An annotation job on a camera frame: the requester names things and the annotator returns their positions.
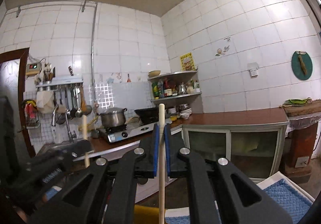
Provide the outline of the yellow wall poster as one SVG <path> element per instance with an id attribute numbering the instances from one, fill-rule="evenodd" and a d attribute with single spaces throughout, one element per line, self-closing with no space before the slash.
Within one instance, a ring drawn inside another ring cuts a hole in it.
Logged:
<path id="1" fill-rule="evenodd" d="M 195 71 L 195 63 L 191 52 L 180 56 L 182 71 Z"/>

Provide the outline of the wooden chopstick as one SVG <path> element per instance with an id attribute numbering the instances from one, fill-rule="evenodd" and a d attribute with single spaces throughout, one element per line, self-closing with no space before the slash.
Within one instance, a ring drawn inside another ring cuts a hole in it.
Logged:
<path id="1" fill-rule="evenodd" d="M 87 124 L 87 116 L 86 115 L 82 116 L 82 131 L 83 131 L 83 139 L 87 141 L 88 140 L 88 124 Z M 88 152 L 86 152 L 84 155 L 84 166 L 86 168 L 88 168 L 90 166 Z"/>
<path id="2" fill-rule="evenodd" d="M 159 223 L 165 224 L 165 105 L 159 105 Z"/>

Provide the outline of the white wall socket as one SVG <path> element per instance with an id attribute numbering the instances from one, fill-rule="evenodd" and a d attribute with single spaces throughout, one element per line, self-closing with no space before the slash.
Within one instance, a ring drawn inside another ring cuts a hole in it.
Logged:
<path id="1" fill-rule="evenodd" d="M 259 69 L 258 63 L 256 62 L 248 63 L 247 68 L 251 78 L 255 78 L 258 76 L 258 69 Z"/>

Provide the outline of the white tray under towel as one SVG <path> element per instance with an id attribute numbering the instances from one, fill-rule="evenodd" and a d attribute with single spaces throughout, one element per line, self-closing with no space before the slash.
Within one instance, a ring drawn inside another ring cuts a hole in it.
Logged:
<path id="1" fill-rule="evenodd" d="M 293 182 L 288 177 L 283 175 L 280 171 L 268 177 L 267 179 L 261 181 L 260 183 L 257 184 L 257 186 L 259 186 L 263 190 L 282 179 L 285 180 L 286 183 L 290 185 L 292 188 L 294 188 L 298 193 L 300 193 L 301 195 L 309 199 L 311 202 L 315 201 L 315 199 L 307 191 L 305 191 L 303 188 L 298 186 L 295 182 Z"/>

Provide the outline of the brown wooden door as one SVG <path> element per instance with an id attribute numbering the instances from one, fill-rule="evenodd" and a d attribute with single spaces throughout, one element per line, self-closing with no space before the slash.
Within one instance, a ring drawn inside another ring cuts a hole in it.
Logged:
<path id="1" fill-rule="evenodd" d="M 28 47 L 1 54 L 1 96 L 8 98 L 13 109 L 14 143 L 20 162 L 35 156 L 35 149 L 30 141 L 22 107 L 28 56 Z"/>

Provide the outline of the glass door floor cabinet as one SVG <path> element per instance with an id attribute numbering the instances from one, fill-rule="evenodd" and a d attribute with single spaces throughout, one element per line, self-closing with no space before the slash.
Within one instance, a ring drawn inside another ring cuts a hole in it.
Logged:
<path id="1" fill-rule="evenodd" d="M 186 146 L 204 159 L 224 157 L 258 183 L 278 171 L 286 128 L 286 123 L 184 125 L 182 137 Z"/>

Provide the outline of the black wok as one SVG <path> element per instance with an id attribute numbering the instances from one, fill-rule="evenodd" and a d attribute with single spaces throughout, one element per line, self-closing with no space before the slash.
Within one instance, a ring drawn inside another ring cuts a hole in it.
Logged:
<path id="1" fill-rule="evenodd" d="M 134 111 L 142 124 L 155 123 L 159 120 L 159 109 L 157 107 L 136 109 Z"/>

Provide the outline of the beige bowl on shelf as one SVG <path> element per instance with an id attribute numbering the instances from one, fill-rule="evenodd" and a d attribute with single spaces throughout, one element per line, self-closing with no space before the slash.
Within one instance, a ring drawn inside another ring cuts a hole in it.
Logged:
<path id="1" fill-rule="evenodd" d="M 161 73 L 161 71 L 160 71 L 160 70 L 150 71 L 150 72 L 148 73 L 148 77 L 149 77 L 149 78 L 157 77 L 157 76 L 159 76 L 159 75 L 160 75 L 160 73 Z"/>

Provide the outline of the round green cutting board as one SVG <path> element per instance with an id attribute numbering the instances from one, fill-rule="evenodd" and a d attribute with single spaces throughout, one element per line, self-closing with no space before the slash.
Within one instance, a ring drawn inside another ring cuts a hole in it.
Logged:
<path id="1" fill-rule="evenodd" d="M 304 51 L 295 51 L 291 59 L 294 76 L 299 80 L 308 80 L 312 76 L 313 63 L 309 54 Z"/>

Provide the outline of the steel cooking pot with lid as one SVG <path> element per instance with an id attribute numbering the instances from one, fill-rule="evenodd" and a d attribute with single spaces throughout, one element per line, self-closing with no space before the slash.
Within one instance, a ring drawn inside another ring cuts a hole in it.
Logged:
<path id="1" fill-rule="evenodd" d="M 127 108 L 112 107 L 100 113 L 104 128 L 123 126 L 126 123 L 125 112 Z"/>

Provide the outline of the silver gas stove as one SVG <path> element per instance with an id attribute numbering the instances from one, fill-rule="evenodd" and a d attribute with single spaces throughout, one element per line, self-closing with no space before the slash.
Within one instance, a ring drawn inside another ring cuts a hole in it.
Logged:
<path id="1" fill-rule="evenodd" d="M 118 128 L 103 128 L 98 130 L 98 135 L 110 144 L 118 143 L 123 140 L 152 132 L 155 124 L 159 124 L 159 122 L 157 121 L 149 124 L 129 123 Z"/>

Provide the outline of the wall utensil rack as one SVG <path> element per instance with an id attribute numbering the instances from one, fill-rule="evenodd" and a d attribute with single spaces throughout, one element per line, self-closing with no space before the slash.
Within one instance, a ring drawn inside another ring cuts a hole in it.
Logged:
<path id="1" fill-rule="evenodd" d="M 51 81 L 40 82 L 36 85 L 37 91 L 56 91 L 59 88 L 70 88 L 83 84 L 83 78 L 79 76 L 54 77 Z"/>

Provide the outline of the wooden chopping block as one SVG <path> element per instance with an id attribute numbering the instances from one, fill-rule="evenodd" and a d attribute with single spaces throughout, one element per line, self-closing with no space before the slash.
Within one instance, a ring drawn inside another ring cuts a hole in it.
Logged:
<path id="1" fill-rule="evenodd" d="M 314 100 L 302 106 L 284 106 L 283 109 L 288 117 L 314 114 L 314 113 L 320 113 L 321 103 L 320 103 L 320 100 Z"/>

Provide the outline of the blue woven towel mat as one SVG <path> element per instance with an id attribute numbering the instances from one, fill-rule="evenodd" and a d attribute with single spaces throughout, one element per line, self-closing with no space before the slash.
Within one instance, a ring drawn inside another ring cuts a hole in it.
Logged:
<path id="1" fill-rule="evenodd" d="M 294 223 L 299 223 L 313 204 L 283 179 L 263 189 L 263 191 L 291 216 Z M 168 209 L 165 213 L 165 222 L 190 223 L 189 208 Z"/>

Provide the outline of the corner wall shelf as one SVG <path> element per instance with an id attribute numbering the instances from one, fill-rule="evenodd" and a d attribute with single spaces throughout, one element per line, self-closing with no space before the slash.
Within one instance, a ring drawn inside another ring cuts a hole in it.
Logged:
<path id="1" fill-rule="evenodd" d="M 197 70 L 178 71 L 150 77 L 151 103 L 179 103 L 178 99 L 201 95 Z"/>

